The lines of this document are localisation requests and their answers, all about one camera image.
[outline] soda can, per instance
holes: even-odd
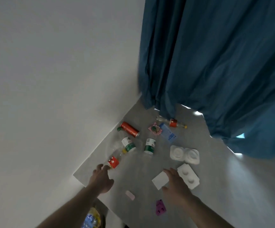
[[[140,135],[140,132],[129,125],[127,122],[123,122],[120,126],[123,128],[123,130],[125,130],[128,134],[131,134],[135,138]]]

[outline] blue curtain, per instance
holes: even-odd
[[[139,86],[145,108],[191,107],[235,153],[274,157],[275,0],[146,0]]]

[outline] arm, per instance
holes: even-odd
[[[109,179],[109,166],[103,164],[93,171],[89,184],[74,198],[46,218],[37,228],[80,228],[84,222],[94,199],[101,193],[108,192],[114,180]]]
[[[175,169],[163,171],[169,178],[169,188],[162,187],[164,195],[170,202],[181,206],[198,228],[234,228],[194,196]]]

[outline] plastic bottle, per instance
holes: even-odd
[[[168,123],[168,125],[170,127],[182,127],[182,128],[187,129],[187,126],[184,123],[178,122],[178,120],[175,120],[175,119],[168,120],[168,119],[163,118],[162,116],[157,116],[156,119],[159,122],[166,122],[166,123]]]
[[[123,149],[117,149],[115,150],[112,155],[110,155],[109,160],[108,160],[108,165],[110,166],[111,169],[115,169],[120,162],[122,161],[124,155],[127,154],[127,150]]]
[[[146,145],[144,152],[150,155],[153,155],[153,152],[155,150],[155,143],[156,143],[156,135],[148,130],[148,138],[146,140]]]
[[[122,141],[123,146],[126,148],[128,152],[132,152],[136,150],[135,144],[132,142],[132,140],[128,137],[128,134],[126,131],[122,129],[122,127],[117,128],[119,137]]]

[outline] hand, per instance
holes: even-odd
[[[96,170],[93,171],[93,175],[89,180],[89,185],[92,185],[97,188],[100,194],[108,192],[113,186],[114,180],[109,179],[108,170],[109,166],[104,166],[103,164],[99,164],[96,167]]]
[[[163,186],[163,194],[171,203],[178,206],[184,205],[187,200],[193,197],[193,194],[175,169],[163,169],[163,171],[169,178],[169,188]]]

